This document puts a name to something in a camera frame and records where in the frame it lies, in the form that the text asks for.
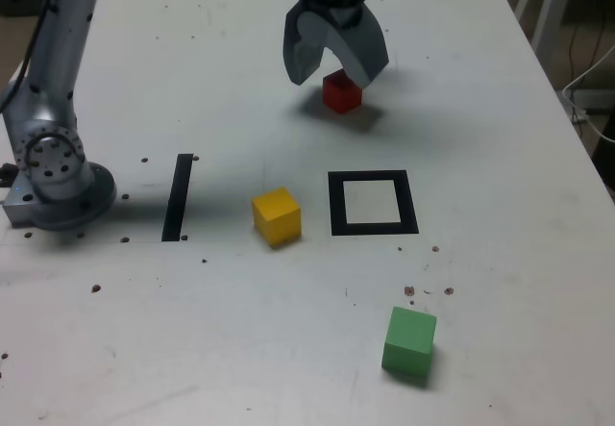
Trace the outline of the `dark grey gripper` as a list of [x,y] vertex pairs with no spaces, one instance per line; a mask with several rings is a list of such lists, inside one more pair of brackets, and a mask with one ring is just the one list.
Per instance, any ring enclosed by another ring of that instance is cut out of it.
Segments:
[[381,26],[365,4],[338,8],[299,0],[287,13],[283,32],[283,61],[293,84],[301,85],[319,68],[324,48],[362,89],[389,62]]

